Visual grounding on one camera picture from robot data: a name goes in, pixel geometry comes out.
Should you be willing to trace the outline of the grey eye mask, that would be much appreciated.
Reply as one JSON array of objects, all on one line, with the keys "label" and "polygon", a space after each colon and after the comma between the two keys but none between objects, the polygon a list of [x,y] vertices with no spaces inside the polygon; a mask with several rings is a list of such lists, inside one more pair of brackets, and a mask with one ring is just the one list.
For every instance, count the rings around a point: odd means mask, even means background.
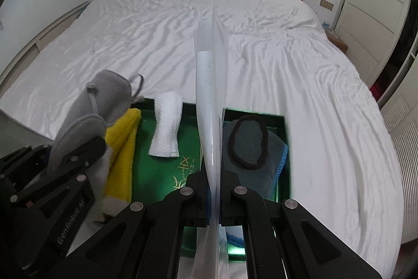
[{"label": "grey eye mask", "polygon": [[106,129],[140,100],[144,76],[136,74],[136,91],[129,79],[111,71],[100,71],[87,82],[72,104],[53,142],[48,172],[56,171],[63,158],[95,137],[104,137]]}]

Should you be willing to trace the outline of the yellow cloth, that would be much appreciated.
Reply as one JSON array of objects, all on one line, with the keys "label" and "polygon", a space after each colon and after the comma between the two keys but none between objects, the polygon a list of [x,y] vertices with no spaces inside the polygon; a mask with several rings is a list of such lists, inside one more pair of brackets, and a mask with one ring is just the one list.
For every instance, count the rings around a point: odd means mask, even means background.
[{"label": "yellow cloth", "polygon": [[106,130],[105,141],[112,149],[104,195],[129,203],[132,199],[132,165],[141,111],[130,108]]}]

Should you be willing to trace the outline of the green tray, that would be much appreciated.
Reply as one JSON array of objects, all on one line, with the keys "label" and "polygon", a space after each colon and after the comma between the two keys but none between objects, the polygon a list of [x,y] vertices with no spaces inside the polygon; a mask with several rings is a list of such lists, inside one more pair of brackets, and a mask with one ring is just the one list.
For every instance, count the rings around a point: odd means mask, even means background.
[{"label": "green tray", "polygon": [[[154,99],[145,98],[141,103],[134,104],[133,108],[141,111],[135,145],[135,155],[132,166],[132,201],[141,201],[144,204],[159,202],[164,197],[186,185],[187,177],[200,170],[200,138],[194,103],[183,103],[181,123],[178,129],[179,157],[163,158],[150,156],[149,147],[156,128],[154,113]],[[237,120],[249,114],[235,109],[227,109],[224,123]],[[273,132],[288,144],[286,120],[280,115],[254,113],[262,118],[270,132]],[[281,173],[269,200],[283,202],[291,196],[290,152],[286,162],[283,163]],[[194,258],[197,241],[197,229],[185,227],[183,233],[182,255]],[[245,249],[228,244],[229,261],[244,262]]]}]

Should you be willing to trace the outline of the white bed sheet mattress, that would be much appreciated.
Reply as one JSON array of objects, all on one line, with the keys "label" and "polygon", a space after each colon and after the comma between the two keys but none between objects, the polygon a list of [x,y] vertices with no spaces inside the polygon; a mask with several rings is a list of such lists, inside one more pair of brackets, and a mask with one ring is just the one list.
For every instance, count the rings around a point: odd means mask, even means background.
[{"label": "white bed sheet mattress", "polygon": [[104,69],[144,76],[143,94],[195,100],[193,34],[217,11],[229,37],[229,108],[282,115],[291,195],[383,278],[402,239],[400,164],[377,103],[301,0],[94,0],[1,97],[1,109],[54,138]]}]

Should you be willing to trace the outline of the white rolled towel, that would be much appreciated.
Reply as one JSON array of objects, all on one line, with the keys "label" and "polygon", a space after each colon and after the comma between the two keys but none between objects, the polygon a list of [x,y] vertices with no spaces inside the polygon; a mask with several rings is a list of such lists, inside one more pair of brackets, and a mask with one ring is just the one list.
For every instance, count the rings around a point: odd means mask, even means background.
[{"label": "white rolled towel", "polygon": [[163,158],[179,157],[177,134],[181,123],[183,100],[169,91],[154,98],[156,127],[148,154]]}]

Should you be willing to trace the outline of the teal blue cloth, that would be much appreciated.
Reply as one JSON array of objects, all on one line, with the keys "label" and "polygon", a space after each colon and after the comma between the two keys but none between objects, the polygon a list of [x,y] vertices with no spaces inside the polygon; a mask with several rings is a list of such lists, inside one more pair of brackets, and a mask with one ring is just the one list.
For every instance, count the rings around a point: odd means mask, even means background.
[{"label": "teal blue cloth", "polygon": [[255,171],[240,168],[232,163],[228,155],[228,138],[235,122],[237,120],[223,126],[223,164],[225,169],[236,173],[243,186],[256,191],[265,199],[274,199],[279,177],[288,163],[288,145],[277,134],[269,130],[266,163]]}]

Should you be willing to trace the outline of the black hair band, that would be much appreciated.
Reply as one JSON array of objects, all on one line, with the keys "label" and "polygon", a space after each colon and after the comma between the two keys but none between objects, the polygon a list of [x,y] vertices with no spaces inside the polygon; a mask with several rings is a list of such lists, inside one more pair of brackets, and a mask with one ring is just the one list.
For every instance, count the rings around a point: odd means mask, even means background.
[{"label": "black hair band", "polygon": [[233,164],[245,170],[260,169],[267,160],[269,132],[257,115],[240,117],[228,138],[228,155]]}]

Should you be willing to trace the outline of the white radiator cover cabinet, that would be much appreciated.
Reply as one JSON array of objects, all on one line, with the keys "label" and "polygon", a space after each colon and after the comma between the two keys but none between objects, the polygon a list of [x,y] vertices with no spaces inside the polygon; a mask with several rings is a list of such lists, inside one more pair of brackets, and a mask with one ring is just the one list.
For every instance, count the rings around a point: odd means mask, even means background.
[{"label": "white radiator cover cabinet", "polygon": [[52,22],[46,28],[41,30],[35,37],[33,37],[17,54],[16,56],[1,70],[1,79],[4,79],[18,64],[18,62],[24,57],[33,45],[35,45],[39,51],[43,50],[50,42],[56,37],[61,35],[67,30],[70,25],[81,15],[83,10],[89,5],[89,1],[81,3],[77,7],[68,11],[64,15],[60,16],[57,20]]}]

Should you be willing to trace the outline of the right wooden nightstand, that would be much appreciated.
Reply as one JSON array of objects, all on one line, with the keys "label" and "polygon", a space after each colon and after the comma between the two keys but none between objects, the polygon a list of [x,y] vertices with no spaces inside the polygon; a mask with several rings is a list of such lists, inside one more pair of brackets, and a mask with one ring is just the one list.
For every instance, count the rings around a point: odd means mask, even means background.
[{"label": "right wooden nightstand", "polygon": [[347,53],[349,47],[348,47],[348,45],[341,38],[337,37],[332,32],[326,32],[326,35],[327,35],[328,40],[333,45],[335,45],[336,47],[338,47],[344,54]]}]

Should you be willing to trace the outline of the white wardrobe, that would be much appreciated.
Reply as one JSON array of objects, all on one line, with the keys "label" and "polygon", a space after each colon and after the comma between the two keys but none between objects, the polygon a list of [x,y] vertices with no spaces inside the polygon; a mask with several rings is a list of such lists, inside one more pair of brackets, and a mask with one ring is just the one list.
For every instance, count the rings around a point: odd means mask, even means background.
[{"label": "white wardrobe", "polygon": [[370,88],[400,161],[402,242],[417,239],[417,0],[345,0],[336,34]]}]

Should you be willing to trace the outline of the right wall switch plate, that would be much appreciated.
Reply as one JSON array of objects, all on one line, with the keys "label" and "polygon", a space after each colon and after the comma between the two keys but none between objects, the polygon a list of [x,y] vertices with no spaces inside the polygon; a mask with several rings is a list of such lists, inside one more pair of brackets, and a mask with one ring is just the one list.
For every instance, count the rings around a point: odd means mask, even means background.
[{"label": "right wall switch plate", "polygon": [[320,6],[329,11],[332,11],[334,8],[334,4],[326,0],[320,0]]}]

